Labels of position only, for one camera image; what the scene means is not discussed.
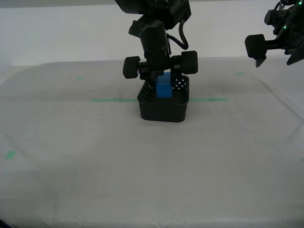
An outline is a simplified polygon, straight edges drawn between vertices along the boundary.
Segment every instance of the black cable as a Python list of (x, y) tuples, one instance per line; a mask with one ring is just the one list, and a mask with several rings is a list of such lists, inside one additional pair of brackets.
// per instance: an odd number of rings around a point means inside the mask
[(167, 38), (173, 40), (182, 49), (187, 50), (189, 48), (189, 44), (188, 44), (187, 39), (186, 39), (185, 34), (184, 34), (184, 24), (185, 24), (185, 21), (182, 20), (180, 22), (180, 27), (179, 27), (180, 38), (181, 38), (182, 42), (180, 42), (174, 36), (171, 36), (169, 34), (167, 34)]
[(277, 5), (276, 5), (275, 8), (274, 8), (274, 11), (276, 11), (277, 8), (279, 8), (280, 4), (281, 4), (281, 2), (278, 2), (278, 3), (277, 3)]

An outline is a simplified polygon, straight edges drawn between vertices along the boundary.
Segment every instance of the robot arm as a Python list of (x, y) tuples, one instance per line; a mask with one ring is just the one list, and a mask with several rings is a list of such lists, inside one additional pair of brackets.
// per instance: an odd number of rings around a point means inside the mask
[(256, 67), (266, 60), (268, 50), (284, 49), (291, 55), (287, 65), (304, 59), (304, 0), (281, 0), (268, 11), (265, 23), (272, 25), (274, 40), (265, 40), (264, 35), (248, 36), (245, 41), (248, 56), (256, 60)]
[[(167, 69), (174, 77), (195, 74), (198, 71), (198, 57), (195, 51), (183, 52), (181, 56), (170, 57), (169, 39), (184, 50), (189, 45), (183, 33), (183, 25), (191, 16), (188, 0), (115, 0), (126, 13), (143, 14), (133, 21), (129, 34), (141, 39), (144, 57), (147, 62), (140, 63), (139, 57), (128, 57), (124, 62), (123, 75), (156, 83)], [(182, 42), (166, 33), (180, 23)]]

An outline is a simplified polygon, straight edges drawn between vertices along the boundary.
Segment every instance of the green tape mark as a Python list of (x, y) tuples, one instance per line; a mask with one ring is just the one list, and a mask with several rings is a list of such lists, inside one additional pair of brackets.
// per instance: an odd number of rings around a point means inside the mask
[(5, 156), (5, 160), (11, 160), (15, 157), (15, 155), (16, 155), (16, 151), (9, 151)]
[(118, 102), (118, 103), (126, 103), (126, 102), (137, 102), (137, 99), (93, 99), (92, 102)]
[(237, 76), (244, 76), (244, 75), (245, 75), (245, 72), (236, 72), (236, 75), (237, 75)]
[(228, 98), (191, 98), (190, 102), (223, 102), (228, 101)]
[[(190, 102), (226, 102), (228, 98), (192, 98)], [(137, 102), (137, 99), (92, 99), (92, 102), (101, 102), (101, 103), (129, 103), (129, 102)]]

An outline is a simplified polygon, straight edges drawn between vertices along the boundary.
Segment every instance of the black basket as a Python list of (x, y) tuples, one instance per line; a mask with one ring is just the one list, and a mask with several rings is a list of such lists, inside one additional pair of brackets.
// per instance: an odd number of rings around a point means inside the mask
[(189, 102), (189, 78), (173, 79), (171, 98), (158, 98), (156, 88), (145, 82), (137, 100), (144, 120), (180, 123), (185, 120)]

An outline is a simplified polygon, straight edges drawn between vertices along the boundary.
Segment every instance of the white tablecloth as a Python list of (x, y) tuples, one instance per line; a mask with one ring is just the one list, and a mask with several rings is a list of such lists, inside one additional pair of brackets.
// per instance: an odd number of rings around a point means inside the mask
[(0, 219), (20, 228), (303, 228), (304, 65), (201, 59), (186, 120), (148, 122), (122, 61), (0, 85)]

